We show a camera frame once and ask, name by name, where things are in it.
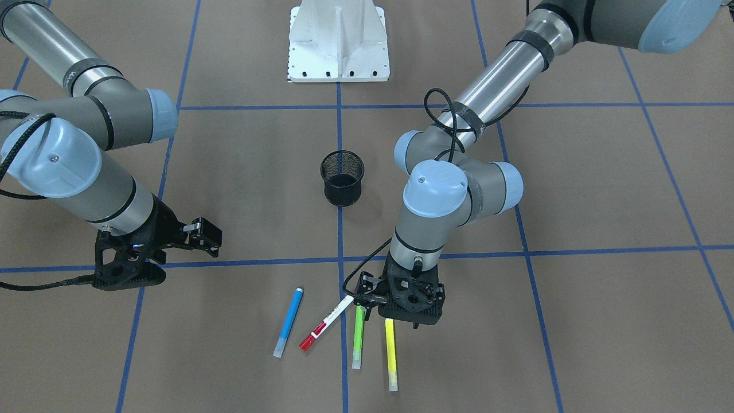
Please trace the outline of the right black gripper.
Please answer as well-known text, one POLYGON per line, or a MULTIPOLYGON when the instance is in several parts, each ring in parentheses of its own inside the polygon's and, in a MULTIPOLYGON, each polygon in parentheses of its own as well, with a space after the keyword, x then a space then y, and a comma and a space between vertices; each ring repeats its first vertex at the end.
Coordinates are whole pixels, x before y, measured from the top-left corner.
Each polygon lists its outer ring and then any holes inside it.
POLYGON ((184 244, 184 224, 170 207, 154 199, 149 218, 137 230, 115 236, 97 233, 93 287, 117 291, 162 284, 167 254, 163 249, 184 244))

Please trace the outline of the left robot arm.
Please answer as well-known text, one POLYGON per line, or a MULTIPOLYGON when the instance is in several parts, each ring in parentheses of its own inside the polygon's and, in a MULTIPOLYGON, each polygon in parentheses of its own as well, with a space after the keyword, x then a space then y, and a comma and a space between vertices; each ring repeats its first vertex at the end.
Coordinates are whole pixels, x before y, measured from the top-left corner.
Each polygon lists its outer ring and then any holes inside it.
POLYGON ((532 81, 579 45, 674 54, 723 13, 722 1, 542 1, 522 30, 424 131, 394 150, 408 175, 378 293, 378 312, 432 326, 443 309, 483 321, 489 275, 439 281, 456 228, 509 214, 508 257, 705 252, 671 174, 648 102, 629 74, 635 104, 522 105, 532 81), (541 115, 535 117, 532 111, 541 115))

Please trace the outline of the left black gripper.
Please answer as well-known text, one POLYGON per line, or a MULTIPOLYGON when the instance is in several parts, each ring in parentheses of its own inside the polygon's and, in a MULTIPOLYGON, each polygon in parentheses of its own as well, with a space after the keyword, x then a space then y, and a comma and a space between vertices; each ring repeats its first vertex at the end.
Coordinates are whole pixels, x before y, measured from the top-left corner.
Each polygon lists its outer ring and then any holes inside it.
POLYGON ((399 265, 389 254, 378 283, 378 294, 386 299, 378 306, 380 316, 411 322, 414 328, 433 326, 443 314, 445 289, 439 282, 438 265, 417 274, 399 265))

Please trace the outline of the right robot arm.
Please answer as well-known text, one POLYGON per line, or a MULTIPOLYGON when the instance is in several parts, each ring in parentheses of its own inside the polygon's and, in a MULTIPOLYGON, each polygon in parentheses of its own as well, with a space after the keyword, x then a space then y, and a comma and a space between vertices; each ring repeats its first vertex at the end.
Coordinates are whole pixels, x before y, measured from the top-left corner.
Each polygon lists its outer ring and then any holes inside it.
POLYGON ((99 231, 90 275, 15 291, 87 285, 115 291, 162 284, 165 249, 187 239, 183 223, 114 159, 113 149, 172 138, 178 110, 160 89, 138 89, 37 1, 2 2, 2 37, 66 93, 39 101, 2 91, 2 176, 26 190, 3 196, 50 200, 99 231))

